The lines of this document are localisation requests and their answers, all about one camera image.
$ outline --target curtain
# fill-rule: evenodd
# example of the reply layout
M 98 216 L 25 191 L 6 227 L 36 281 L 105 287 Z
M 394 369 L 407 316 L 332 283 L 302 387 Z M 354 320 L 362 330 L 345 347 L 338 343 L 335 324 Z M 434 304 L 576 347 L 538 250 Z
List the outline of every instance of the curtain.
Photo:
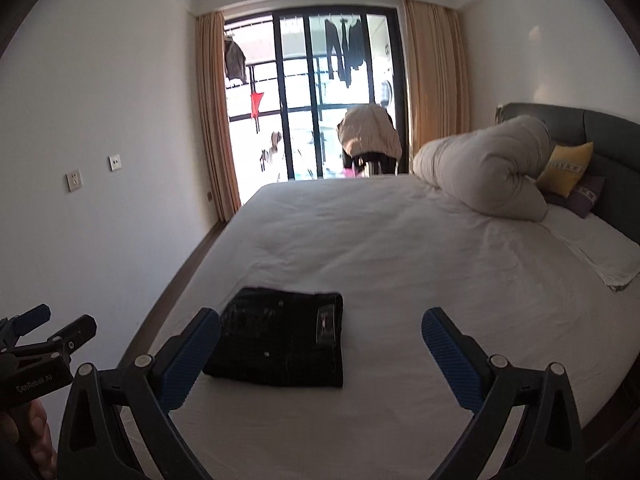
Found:
M 468 83 L 457 12 L 413 0 L 404 10 L 415 155 L 430 140 L 468 132 Z
M 196 72 L 211 191 L 218 218 L 228 222 L 241 203 L 226 112 L 224 25 L 219 11 L 197 18 Z

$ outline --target white bed sheet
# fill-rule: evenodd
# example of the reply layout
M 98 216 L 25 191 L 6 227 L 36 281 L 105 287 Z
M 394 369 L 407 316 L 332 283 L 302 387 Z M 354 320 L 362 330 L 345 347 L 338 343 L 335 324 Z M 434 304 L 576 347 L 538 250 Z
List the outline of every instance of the white bed sheet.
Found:
M 262 188 L 216 241 L 152 351 L 201 306 L 220 312 L 251 285 L 343 295 L 344 387 L 201 374 L 172 420 L 216 480 L 428 478 L 470 420 L 422 341 L 432 306 L 488 354 L 521 367 L 563 363 L 583 425 L 640 351 L 637 294 L 613 293 L 542 226 L 476 213 L 413 176 Z M 516 424 L 512 416 L 485 476 Z

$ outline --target gray upholstered headboard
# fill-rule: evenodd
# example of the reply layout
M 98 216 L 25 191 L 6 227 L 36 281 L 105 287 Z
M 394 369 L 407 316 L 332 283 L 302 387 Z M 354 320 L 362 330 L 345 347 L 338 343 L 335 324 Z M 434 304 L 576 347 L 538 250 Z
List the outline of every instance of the gray upholstered headboard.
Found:
M 519 115 L 544 121 L 559 144 L 593 141 L 587 173 L 606 177 L 593 213 L 640 244 L 640 124 L 580 108 L 527 103 L 499 107 L 496 123 Z

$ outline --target silver screw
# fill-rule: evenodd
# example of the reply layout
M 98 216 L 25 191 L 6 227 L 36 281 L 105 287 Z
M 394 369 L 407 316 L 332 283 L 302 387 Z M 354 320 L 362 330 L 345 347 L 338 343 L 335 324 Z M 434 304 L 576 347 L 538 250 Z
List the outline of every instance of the silver screw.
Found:
M 136 357 L 136 360 L 133 361 L 133 364 L 135 364 L 138 368 L 145 368 L 151 364 L 152 360 L 153 359 L 150 355 L 142 354 Z
M 506 368 L 509 362 L 504 355 L 496 354 L 491 356 L 491 364 L 496 368 Z
M 94 367 L 92 367 L 89 363 L 85 363 L 78 368 L 78 373 L 80 375 L 89 375 L 91 373 L 91 370 L 93 369 Z
M 551 371 L 556 375 L 563 375 L 564 367 L 560 363 L 551 363 Z

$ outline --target clothing label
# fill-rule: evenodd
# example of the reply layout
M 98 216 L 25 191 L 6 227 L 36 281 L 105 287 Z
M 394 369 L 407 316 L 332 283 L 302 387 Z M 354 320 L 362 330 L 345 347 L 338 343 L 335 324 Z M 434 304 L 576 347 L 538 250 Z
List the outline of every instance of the clothing label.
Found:
M 316 344 L 322 346 L 335 345 L 335 305 L 329 304 L 318 309 L 316 321 Z

